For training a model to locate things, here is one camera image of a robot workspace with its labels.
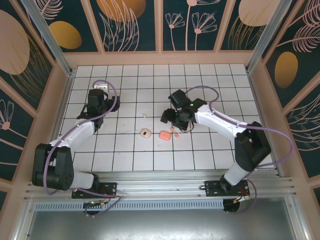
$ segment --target black base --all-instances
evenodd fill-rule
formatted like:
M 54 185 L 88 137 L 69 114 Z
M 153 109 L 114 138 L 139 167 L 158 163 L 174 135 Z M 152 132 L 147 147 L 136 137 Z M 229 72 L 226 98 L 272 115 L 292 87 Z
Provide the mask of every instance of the black base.
M 221 181 L 205 181 L 204 186 L 201 186 L 201 190 L 205 190 L 205 195 L 207 197 L 237 197 L 243 195 L 239 190 L 241 188 L 245 193 L 250 195 L 248 182 L 246 180 L 241 180 L 236 186 L 234 186 L 229 193 L 225 192 L 220 185 Z
M 240 202 L 234 203 L 233 199 L 224 199 L 223 200 L 223 211 L 235 213 L 240 208 Z
M 100 182 L 97 194 L 116 195 L 117 183 L 116 182 Z M 95 196 L 82 191 L 73 191 L 71 195 L 72 199 L 102 199 L 103 197 Z

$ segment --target gray floor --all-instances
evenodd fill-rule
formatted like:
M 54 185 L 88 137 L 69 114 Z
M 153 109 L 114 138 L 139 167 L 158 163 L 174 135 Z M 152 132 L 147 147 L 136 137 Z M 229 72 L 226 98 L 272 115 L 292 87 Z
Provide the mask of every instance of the gray floor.
M 283 199 L 259 199 L 246 214 L 222 210 L 36 212 L 30 240 L 292 240 Z

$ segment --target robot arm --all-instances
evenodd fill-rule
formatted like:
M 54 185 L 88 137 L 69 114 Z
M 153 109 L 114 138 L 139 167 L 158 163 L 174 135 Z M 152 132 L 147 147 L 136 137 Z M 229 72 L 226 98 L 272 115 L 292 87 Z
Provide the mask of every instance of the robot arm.
M 187 130 L 189 122 L 205 125 L 216 130 L 230 141 L 234 141 L 235 163 L 221 177 L 220 187 L 229 193 L 243 178 L 250 174 L 271 152 L 263 130 L 250 130 L 242 126 L 261 127 L 257 122 L 248 124 L 224 115 L 215 109 L 212 112 L 207 102 L 197 98 L 191 101 L 177 90 L 169 96 L 174 109 L 165 110 L 161 122 Z
M 106 113 L 114 104 L 115 97 L 108 98 L 108 89 L 106 84 L 99 84 L 95 89 L 91 89 L 88 93 L 88 104 L 85 104 L 80 115 L 77 117 L 74 126 L 77 128 L 71 132 L 67 131 L 64 140 L 57 146 L 52 154 L 50 162 L 55 165 L 49 165 L 47 171 L 48 188 L 66 191 L 69 188 L 90 189 L 97 192 L 99 187 L 99 178 L 95 174 L 85 172 L 75 172 L 73 168 L 73 160 L 71 149 L 76 150 L 80 145 L 92 134 L 94 134 L 103 124 L 104 119 L 88 121 L 79 124 L 85 120 L 101 116 Z M 115 112 L 120 107 L 120 97 L 117 98 Z M 35 149 L 34 163 L 32 170 L 32 183 L 35 186 L 43 187 L 45 162 L 50 150 L 61 140 L 61 137 L 50 142 L 49 144 L 39 144 Z

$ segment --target pink sponge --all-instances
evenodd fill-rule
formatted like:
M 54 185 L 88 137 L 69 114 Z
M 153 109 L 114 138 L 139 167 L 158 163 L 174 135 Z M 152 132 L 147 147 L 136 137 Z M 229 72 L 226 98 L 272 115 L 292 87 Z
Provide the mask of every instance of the pink sponge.
M 169 141 L 171 139 L 171 133 L 167 131 L 161 131 L 159 134 L 159 138 Z

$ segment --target cable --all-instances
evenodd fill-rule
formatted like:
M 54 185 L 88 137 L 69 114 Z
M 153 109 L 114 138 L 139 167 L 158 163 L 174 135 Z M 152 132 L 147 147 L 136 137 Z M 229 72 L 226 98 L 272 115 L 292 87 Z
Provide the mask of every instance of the cable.
M 247 195 L 247 196 L 249 196 L 249 194 L 248 193 L 246 193 L 240 186 L 238 186 L 238 189 L 244 194 L 244 195 Z
M 48 174 L 48 166 L 49 166 L 49 162 L 50 162 L 50 159 L 52 157 L 52 154 L 54 153 L 54 151 L 56 150 L 56 148 L 58 147 L 58 145 L 60 143 L 62 143 L 64 141 L 64 139 L 70 134 L 72 133 L 76 128 L 78 128 L 79 126 L 85 124 L 85 123 L 88 123 L 88 122 L 91 122 L 91 121 L 94 121 L 94 120 L 97 120 L 97 119 L 100 119 L 100 118 L 103 118 L 104 116 L 106 116 L 108 113 L 110 113 L 112 111 L 112 109 L 114 109 L 114 107 L 116 106 L 117 104 L 117 99 L 118 99 L 118 96 L 117 96 L 117 91 L 115 89 L 115 87 L 108 81 L 106 80 L 97 80 L 95 81 L 93 84 L 92 84 L 92 87 L 94 88 L 95 84 L 98 83 L 98 82 L 104 82 L 108 85 L 110 85 L 110 87 L 113 89 L 113 92 L 114 92 L 114 102 L 113 102 L 113 105 L 111 106 L 111 108 L 105 112 L 104 114 L 100 115 L 100 116 L 96 116 L 96 117 L 93 117 L 91 119 L 88 119 L 88 120 L 84 120 L 82 122 L 80 122 L 78 125 L 75 125 L 74 127 L 72 127 L 70 130 L 68 130 L 62 137 L 61 139 L 53 146 L 53 148 L 50 150 L 47 158 L 46 158 L 46 161 L 45 161 L 45 164 L 44 164 L 44 170 L 43 170 L 43 188 L 44 188 L 44 191 L 46 192 L 47 195 L 49 196 L 52 196 L 53 194 L 55 194 L 56 192 L 58 192 L 59 190 L 55 190 L 53 192 L 49 192 L 49 189 L 48 189 L 48 186 L 47 186 L 47 174 Z
M 206 86 L 206 85 L 199 85 L 199 86 L 194 86 L 190 89 L 188 89 L 185 93 L 188 93 L 190 92 L 191 90 L 193 89 L 199 89 L 199 88 L 207 88 L 207 89 L 211 89 L 213 90 L 217 97 L 215 99 L 213 99 L 212 101 L 210 101 L 209 103 L 209 108 L 210 108 L 210 111 L 216 115 L 217 117 L 221 118 L 222 120 L 226 121 L 227 123 L 230 123 L 232 125 L 235 125 L 235 126 L 238 126 L 240 128 L 244 128 L 244 129 L 251 129 L 251 130 L 263 130 L 263 131 L 269 131 L 269 132 L 273 132 L 273 133 L 277 133 L 277 134 L 280 134 L 282 136 L 284 136 L 289 142 L 290 142 L 290 151 L 289 153 L 287 154 L 287 156 L 285 156 L 284 158 L 278 160 L 278 161 L 275 161 L 275 162 L 271 162 L 271 163 L 265 163 L 265 164 L 261 164 L 259 165 L 257 168 L 262 168 L 262 167 L 266 167 L 266 166 L 271 166 L 273 164 L 281 164 L 283 162 L 285 162 L 286 160 L 288 160 L 291 155 L 293 154 L 294 152 L 294 148 L 295 148 L 295 144 L 294 144 L 294 141 L 291 139 L 291 137 L 289 137 L 287 134 L 285 134 L 284 132 L 282 131 L 279 131 L 279 130 L 276 130 L 276 129 L 273 129 L 273 128 L 268 128 L 268 127 L 261 127 L 261 126 L 249 126 L 249 125 L 243 125 L 243 124 L 239 124 L 239 123 L 236 123 L 228 118 L 225 118 L 224 116 L 221 116 L 219 113 L 217 113 L 213 107 L 212 107 L 212 103 L 215 102 L 218 98 L 219 98 L 219 93 L 216 89 L 214 89 L 213 87 L 210 87 L 210 86 Z
M 257 198 L 258 198 L 258 192 L 257 192 L 257 188 L 256 186 L 254 185 L 254 183 L 250 180 L 250 179 L 246 179 L 249 183 L 251 183 L 253 189 L 254 189 L 254 201 L 252 203 L 252 205 L 246 209 L 246 210 L 243 210 L 243 211 L 237 211 L 237 212 L 233 212 L 234 215 L 239 215 L 239 214 L 246 214 L 247 212 L 249 212 L 257 203 Z
M 189 124 L 192 125 L 192 127 L 191 127 L 190 130 L 188 130 L 188 131 L 183 131 L 183 130 L 181 129 L 181 127 L 179 127 L 179 130 L 180 130 L 181 132 L 183 132 L 183 133 L 190 133 L 190 132 L 195 128 L 195 124 L 194 124 L 192 121 L 189 121 Z
M 103 211 L 100 211 L 98 212 L 97 214 L 95 215 L 89 215 L 87 210 L 89 207 L 91 207 L 90 205 L 88 205 L 85 209 L 84 209 L 84 212 L 85 214 L 89 217 L 91 216 L 92 218 L 94 217 L 97 217 L 97 216 L 100 216 L 102 214 L 105 214 L 106 212 L 108 212 L 111 208 L 114 207 L 114 205 L 116 205 L 121 199 L 122 199 L 122 196 L 120 195 L 107 195 L 107 194 L 100 194 L 100 193 L 95 193 L 95 192 L 91 192 L 91 191 L 88 191 L 88 190 L 85 190 L 85 189 L 82 189 L 82 188 L 77 188 L 76 189 L 77 191 L 81 191 L 83 193 L 86 193 L 86 194 L 91 194 L 91 195 L 94 195 L 94 196 L 98 196 L 98 197 L 107 197 L 107 198 L 118 198 L 114 203 L 112 203 L 107 209 L 103 210 Z
M 281 160 L 279 161 L 275 161 L 275 162 L 272 162 L 272 163 L 265 163 L 265 164 L 261 164 L 259 165 L 257 168 L 262 168 L 262 167 L 265 167 L 265 166 L 270 166 L 270 165 L 273 165 L 273 164 L 281 164 L 283 162 L 285 162 L 286 160 L 288 160 L 291 155 L 293 154 L 293 151 L 294 151 L 294 141 L 291 139 L 291 137 L 289 137 L 287 134 L 285 134 L 284 132 L 282 131 L 279 131 L 279 130 L 276 130 L 276 129 L 273 129 L 273 128 L 268 128 L 268 127 L 262 127 L 262 126 L 249 126 L 249 125 L 243 125 L 243 124 L 239 124 L 239 123 L 236 123 L 232 120 L 229 120 L 227 118 L 225 118 L 224 116 L 221 116 L 219 113 L 217 113 L 211 106 L 211 104 L 213 103 L 214 101 L 211 101 L 209 103 L 209 108 L 210 108 L 210 111 L 216 115 L 217 117 L 221 118 L 222 120 L 226 121 L 227 123 L 230 123 L 232 125 L 235 125 L 235 126 L 238 126 L 240 128 L 244 128 L 244 129 L 252 129 L 252 130 L 263 130 L 263 131 L 270 131 L 270 132 L 274 132 L 274 133 L 277 133 L 277 134 L 280 134 L 282 136 L 284 136 L 286 139 L 288 139 L 288 141 L 290 142 L 290 151 L 289 153 Z
M 217 101 L 218 100 L 218 98 L 219 98 L 219 93 L 218 93 L 218 91 L 216 90 L 216 89 L 214 89 L 213 87 L 211 87 L 211 86 L 206 86 L 206 85 L 199 85 L 199 86 L 194 86 L 194 87 L 192 87 L 192 88 L 189 88 L 185 93 L 187 94 L 188 92 L 190 92 L 191 90 L 193 90 L 193 89 L 211 89 L 212 91 L 214 91 L 215 93 L 216 93 L 216 97 L 215 97 L 215 99 L 213 99 L 211 102 L 215 102 L 215 101 Z

